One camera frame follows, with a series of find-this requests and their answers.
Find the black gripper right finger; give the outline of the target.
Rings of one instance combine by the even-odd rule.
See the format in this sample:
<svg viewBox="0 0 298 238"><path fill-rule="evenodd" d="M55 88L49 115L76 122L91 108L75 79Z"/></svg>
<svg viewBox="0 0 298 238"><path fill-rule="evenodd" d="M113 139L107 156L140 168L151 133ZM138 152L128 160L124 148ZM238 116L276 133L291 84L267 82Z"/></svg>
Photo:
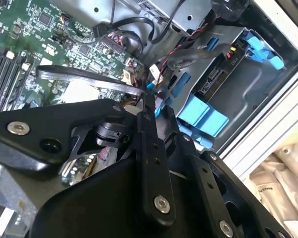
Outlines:
<svg viewBox="0 0 298 238"><path fill-rule="evenodd" d="M266 210L212 151L199 153L180 132L172 108L163 109L169 169L184 181L175 194L206 238L288 238L289 232Z"/></svg>

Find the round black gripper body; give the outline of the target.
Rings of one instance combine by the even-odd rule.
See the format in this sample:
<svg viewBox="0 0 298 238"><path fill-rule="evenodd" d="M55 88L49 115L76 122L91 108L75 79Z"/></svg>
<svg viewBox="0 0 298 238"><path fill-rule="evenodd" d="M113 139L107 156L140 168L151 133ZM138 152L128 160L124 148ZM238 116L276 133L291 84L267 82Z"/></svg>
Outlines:
<svg viewBox="0 0 298 238"><path fill-rule="evenodd" d="M207 157L176 127L159 139L142 122L122 138L119 160L49 199L32 238L202 238L201 174Z"/></svg>

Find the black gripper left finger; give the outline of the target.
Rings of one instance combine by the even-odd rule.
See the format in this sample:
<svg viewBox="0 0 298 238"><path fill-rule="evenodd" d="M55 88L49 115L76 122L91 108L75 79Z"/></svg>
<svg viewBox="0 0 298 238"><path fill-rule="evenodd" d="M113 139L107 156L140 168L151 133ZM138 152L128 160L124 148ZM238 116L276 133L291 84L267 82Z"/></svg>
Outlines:
<svg viewBox="0 0 298 238"><path fill-rule="evenodd" d="M141 102L136 115L111 99L0 112L0 165L21 180L2 192L26 224L64 191L59 174L66 162L103 147L119 151L136 124L156 128L153 96L142 95Z"/></svg>

